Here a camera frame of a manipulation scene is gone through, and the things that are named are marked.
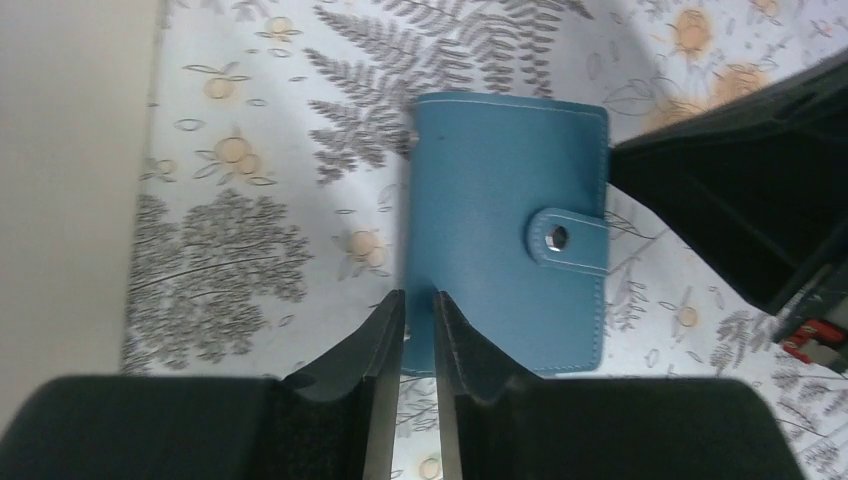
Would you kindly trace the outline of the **floral patterned table mat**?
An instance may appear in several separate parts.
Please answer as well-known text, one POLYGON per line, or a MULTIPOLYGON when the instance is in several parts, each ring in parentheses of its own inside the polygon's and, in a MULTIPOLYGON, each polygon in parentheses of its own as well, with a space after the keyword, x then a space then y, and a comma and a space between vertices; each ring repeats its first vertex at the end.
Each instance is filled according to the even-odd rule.
POLYGON ((847 49, 843 1, 163 1, 122 370, 284 377, 407 295, 392 478, 441 479, 432 307, 540 375, 739 379, 847 475, 775 342, 605 147, 847 49))

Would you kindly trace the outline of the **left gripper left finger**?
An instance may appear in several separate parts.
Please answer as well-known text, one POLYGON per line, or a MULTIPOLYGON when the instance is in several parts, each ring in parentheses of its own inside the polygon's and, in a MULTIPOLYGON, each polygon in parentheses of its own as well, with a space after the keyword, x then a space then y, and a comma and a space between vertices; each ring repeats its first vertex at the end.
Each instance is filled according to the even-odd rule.
POLYGON ((392 290, 353 333, 284 378, 284 478, 390 478, 404 329, 404 293, 392 290))

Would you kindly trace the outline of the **white oblong plastic bin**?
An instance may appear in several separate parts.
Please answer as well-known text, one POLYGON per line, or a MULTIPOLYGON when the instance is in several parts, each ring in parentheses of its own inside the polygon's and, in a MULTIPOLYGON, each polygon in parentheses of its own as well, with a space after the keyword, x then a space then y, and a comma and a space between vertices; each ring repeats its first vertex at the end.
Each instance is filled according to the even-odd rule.
POLYGON ((155 1, 1 5, 1 421, 120 364, 155 1))

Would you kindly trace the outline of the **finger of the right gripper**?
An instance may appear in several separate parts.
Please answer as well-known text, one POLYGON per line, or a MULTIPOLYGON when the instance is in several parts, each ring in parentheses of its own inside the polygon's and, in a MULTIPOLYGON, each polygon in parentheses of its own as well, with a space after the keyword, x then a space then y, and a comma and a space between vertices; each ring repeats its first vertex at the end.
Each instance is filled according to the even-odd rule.
POLYGON ((617 145, 611 183, 778 312, 847 256, 847 55, 617 145))

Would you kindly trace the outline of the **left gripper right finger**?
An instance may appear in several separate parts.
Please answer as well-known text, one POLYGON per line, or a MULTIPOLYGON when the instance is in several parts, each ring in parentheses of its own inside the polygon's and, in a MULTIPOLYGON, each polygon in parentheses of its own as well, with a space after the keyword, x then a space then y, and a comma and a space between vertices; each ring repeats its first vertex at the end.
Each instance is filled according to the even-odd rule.
POLYGON ((472 327, 445 291, 434 297, 434 349, 445 477, 545 478, 550 384, 472 327))

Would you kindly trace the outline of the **blue leather card holder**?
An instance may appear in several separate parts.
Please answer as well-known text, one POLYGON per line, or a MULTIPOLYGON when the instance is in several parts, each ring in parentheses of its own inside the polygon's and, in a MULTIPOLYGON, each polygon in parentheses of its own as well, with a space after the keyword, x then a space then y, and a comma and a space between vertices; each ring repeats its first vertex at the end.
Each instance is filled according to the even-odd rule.
POLYGON ((603 350, 608 115, 443 92, 413 107, 402 369, 435 373, 434 297, 525 368, 591 371, 603 350))

